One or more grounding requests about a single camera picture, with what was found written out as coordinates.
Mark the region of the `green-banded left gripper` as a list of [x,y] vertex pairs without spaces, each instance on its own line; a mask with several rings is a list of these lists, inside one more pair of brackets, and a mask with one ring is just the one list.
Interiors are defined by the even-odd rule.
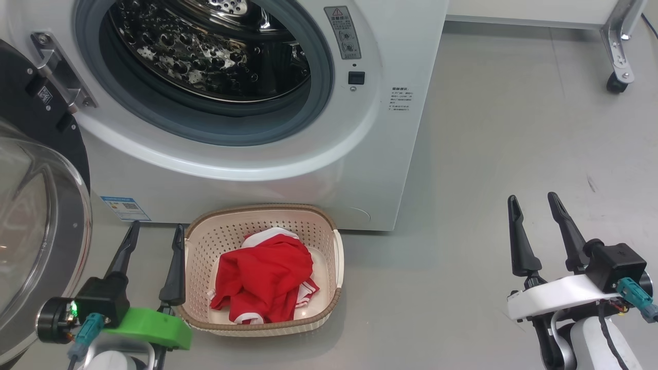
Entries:
[[[105,278],[127,281],[130,257],[136,249],[140,222],[134,221],[106,271]],[[185,285],[185,230],[178,224],[172,241],[172,259],[164,286],[158,299],[162,305],[179,306],[186,301]],[[173,314],[142,307],[129,308],[122,319],[110,318],[99,310],[83,313],[83,304],[73,298],[51,298],[43,304],[36,316],[36,335],[41,342],[80,344],[91,346],[102,334],[123,339],[156,344],[166,349],[189,350],[192,330],[187,323]]]

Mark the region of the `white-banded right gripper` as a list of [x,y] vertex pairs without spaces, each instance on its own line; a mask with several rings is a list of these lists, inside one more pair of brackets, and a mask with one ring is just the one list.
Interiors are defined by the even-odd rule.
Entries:
[[[547,199],[553,220],[561,230],[567,271],[585,272],[589,265],[589,257],[583,252],[585,239],[558,194],[549,192]],[[541,261],[529,245],[524,216],[515,195],[508,197],[507,207],[512,273],[518,277],[531,276],[541,271]],[[587,276],[574,275],[514,292],[507,297],[507,308],[512,320],[533,324],[546,369],[576,369],[574,350],[558,334],[557,322],[569,309],[616,297],[617,293],[602,292]]]

